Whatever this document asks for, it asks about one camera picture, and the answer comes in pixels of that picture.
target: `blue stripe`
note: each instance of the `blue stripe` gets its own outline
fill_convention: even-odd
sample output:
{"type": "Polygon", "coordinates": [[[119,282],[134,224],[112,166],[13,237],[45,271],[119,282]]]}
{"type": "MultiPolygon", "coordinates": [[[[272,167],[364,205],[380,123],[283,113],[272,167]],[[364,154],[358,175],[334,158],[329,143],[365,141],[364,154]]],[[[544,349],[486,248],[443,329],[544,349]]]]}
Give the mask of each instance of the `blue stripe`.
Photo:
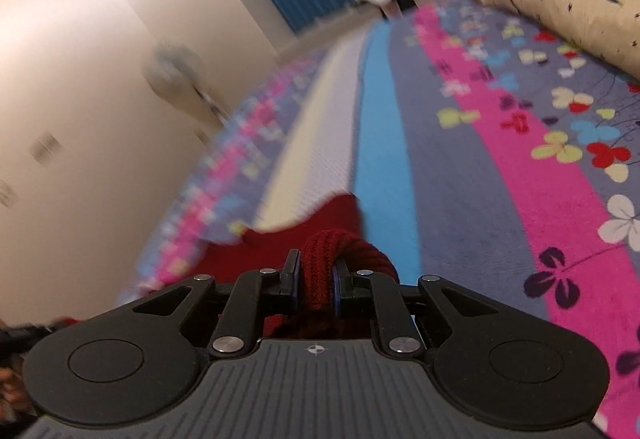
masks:
{"type": "Polygon", "coordinates": [[[414,186],[393,74],[388,59],[391,24],[369,35],[362,72],[354,193],[364,237],[394,263],[402,283],[420,276],[414,186]]]}

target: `human hand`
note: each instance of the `human hand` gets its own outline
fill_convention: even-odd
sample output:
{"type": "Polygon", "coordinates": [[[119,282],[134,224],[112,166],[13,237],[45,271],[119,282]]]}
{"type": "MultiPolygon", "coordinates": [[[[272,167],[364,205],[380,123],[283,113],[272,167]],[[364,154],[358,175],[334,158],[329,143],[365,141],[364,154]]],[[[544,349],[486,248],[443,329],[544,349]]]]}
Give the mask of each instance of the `human hand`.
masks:
{"type": "Polygon", "coordinates": [[[32,410],[22,378],[12,369],[0,369],[0,403],[0,422],[13,422],[16,412],[32,410]]]}

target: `ridged gray surface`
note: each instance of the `ridged gray surface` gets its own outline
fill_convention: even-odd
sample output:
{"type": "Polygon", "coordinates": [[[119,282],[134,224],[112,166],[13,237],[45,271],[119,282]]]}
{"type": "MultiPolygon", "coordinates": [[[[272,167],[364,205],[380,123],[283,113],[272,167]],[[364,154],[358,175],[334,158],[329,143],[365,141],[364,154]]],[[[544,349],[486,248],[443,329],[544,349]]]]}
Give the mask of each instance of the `ridged gray surface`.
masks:
{"type": "Polygon", "coordinates": [[[590,424],[524,433],[460,413],[420,365],[379,355],[368,340],[265,340],[253,355],[211,365],[196,390],[156,419],[75,429],[43,418],[25,439],[590,439],[590,424]],[[324,347],[319,352],[317,345],[324,347]]]}

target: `wall switch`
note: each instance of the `wall switch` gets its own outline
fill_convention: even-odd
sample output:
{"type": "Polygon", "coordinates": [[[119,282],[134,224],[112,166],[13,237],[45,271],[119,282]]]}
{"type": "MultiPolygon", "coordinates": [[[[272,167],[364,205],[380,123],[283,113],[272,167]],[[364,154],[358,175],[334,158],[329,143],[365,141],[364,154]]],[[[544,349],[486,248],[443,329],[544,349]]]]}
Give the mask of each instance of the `wall switch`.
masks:
{"type": "Polygon", "coordinates": [[[44,134],[31,147],[31,155],[40,164],[45,164],[60,149],[60,142],[50,133],[44,134]]]}
{"type": "Polygon", "coordinates": [[[4,181],[0,181],[0,204],[7,208],[11,208],[18,196],[15,194],[14,189],[4,181]]]}

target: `striped blanket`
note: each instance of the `striped blanket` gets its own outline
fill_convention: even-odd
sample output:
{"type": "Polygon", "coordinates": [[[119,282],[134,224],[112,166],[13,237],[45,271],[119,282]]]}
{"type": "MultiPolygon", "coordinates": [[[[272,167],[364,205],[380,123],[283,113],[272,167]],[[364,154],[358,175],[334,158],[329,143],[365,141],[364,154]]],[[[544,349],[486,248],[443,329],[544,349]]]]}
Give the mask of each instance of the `striped blanket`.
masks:
{"type": "Polygon", "coordinates": [[[140,275],[170,283],[201,239],[281,228],[352,191],[367,240],[404,283],[441,275],[596,343],[611,370],[596,423],[635,438],[639,133],[629,76],[523,18],[429,4],[298,62],[250,99],[140,275]]]}

